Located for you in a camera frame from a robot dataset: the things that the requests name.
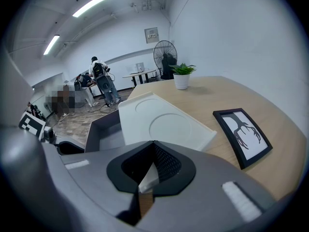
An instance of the ceiling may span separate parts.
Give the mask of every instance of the ceiling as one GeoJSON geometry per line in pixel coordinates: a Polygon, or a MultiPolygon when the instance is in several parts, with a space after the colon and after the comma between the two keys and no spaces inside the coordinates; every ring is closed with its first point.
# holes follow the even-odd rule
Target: ceiling
{"type": "MultiPolygon", "coordinates": [[[[93,28],[109,20],[115,20],[114,17],[140,12],[146,3],[146,0],[105,0],[78,18],[72,16],[89,1],[91,0],[25,1],[8,27],[5,37],[7,49],[13,60],[18,61],[22,58],[25,62],[34,58],[58,58],[67,47],[78,42],[93,28]],[[60,35],[58,43],[48,55],[43,56],[55,34],[60,35]]],[[[164,0],[151,0],[151,3],[152,9],[164,6],[164,0]]]]}

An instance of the white shirt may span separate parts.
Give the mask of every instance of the white shirt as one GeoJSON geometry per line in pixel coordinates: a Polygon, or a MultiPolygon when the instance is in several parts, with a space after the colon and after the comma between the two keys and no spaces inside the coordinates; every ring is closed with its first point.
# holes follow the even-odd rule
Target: white shirt
{"type": "Polygon", "coordinates": [[[92,74],[93,75],[93,67],[95,66],[96,63],[100,63],[100,64],[103,64],[105,66],[107,66],[106,63],[104,63],[102,60],[95,60],[92,62],[92,64],[89,66],[89,74],[92,74]]]}

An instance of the green plant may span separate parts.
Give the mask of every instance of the green plant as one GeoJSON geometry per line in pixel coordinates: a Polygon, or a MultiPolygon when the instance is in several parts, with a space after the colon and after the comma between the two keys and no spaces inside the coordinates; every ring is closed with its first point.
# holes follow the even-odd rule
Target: green plant
{"type": "Polygon", "coordinates": [[[189,65],[187,66],[185,63],[182,63],[181,65],[170,65],[172,67],[172,70],[175,71],[178,75],[188,75],[192,72],[196,71],[195,65],[189,65]]]}

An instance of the white wall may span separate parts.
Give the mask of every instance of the white wall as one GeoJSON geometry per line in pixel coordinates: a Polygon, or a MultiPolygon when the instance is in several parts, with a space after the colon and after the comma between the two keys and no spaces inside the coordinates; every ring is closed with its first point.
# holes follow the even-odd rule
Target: white wall
{"type": "Polygon", "coordinates": [[[41,63],[39,69],[35,70],[34,72],[25,74],[24,77],[30,86],[34,86],[39,82],[61,74],[63,71],[65,71],[65,66],[61,61],[58,60],[57,62],[51,64],[41,63]]]}
{"type": "MultiPolygon", "coordinates": [[[[108,61],[154,48],[156,43],[147,44],[144,33],[145,29],[154,27],[158,27],[160,40],[168,39],[169,22],[160,11],[132,13],[99,26],[64,53],[63,60],[67,67],[65,75],[71,80],[83,73],[89,68],[93,56],[108,61]]],[[[138,62],[144,62],[146,68],[155,68],[152,54],[127,58],[109,65],[111,73],[116,76],[117,89],[133,86],[130,79],[122,79],[122,76],[127,75],[127,65],[138,62]]]]}
{"type": "Polygon", "coordinates": [[[269,99],[307,136],[305,34],[283,0],[169,0],[178,63],[222,75],[269,99]]]}
{"type": "Polygon", "coordinates": [[[58,87],[63,87],[64,85],[64,77],[63,74],[55,75],[51,78],[48,78],[40,83],[43,86],[46,94],[50,94],[52,91],[57,91],[58,87]]]}

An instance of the fluorescent light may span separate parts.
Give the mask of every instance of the fluorescent light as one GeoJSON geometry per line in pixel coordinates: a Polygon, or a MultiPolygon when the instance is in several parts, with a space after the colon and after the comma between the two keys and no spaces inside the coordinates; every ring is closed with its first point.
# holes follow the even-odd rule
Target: fluorescent light
{"type": "Polygon", "coordinates": [[[90,9],[91,7],[95,6],[96,4],[98,4],[99,2],[102,2],[102,1],[103,0],[92,0],[92,1],[90,1],[84,7],[82,7],[77,12],[75,12],[75,14],[73,16],[79,17],[82,13],[84,13],[85,11],[87,11],[88,9],[90,9]]]}
{"type": "Polygon", "coordinates": [[[44,55],[48,54],[50,49],[52,49],[53,45],[56,43],[57,39],[60,37],[60,35],[55,35],[52,39],[52,41],[49,43],[47,49],[44,52],[44,55]]]}

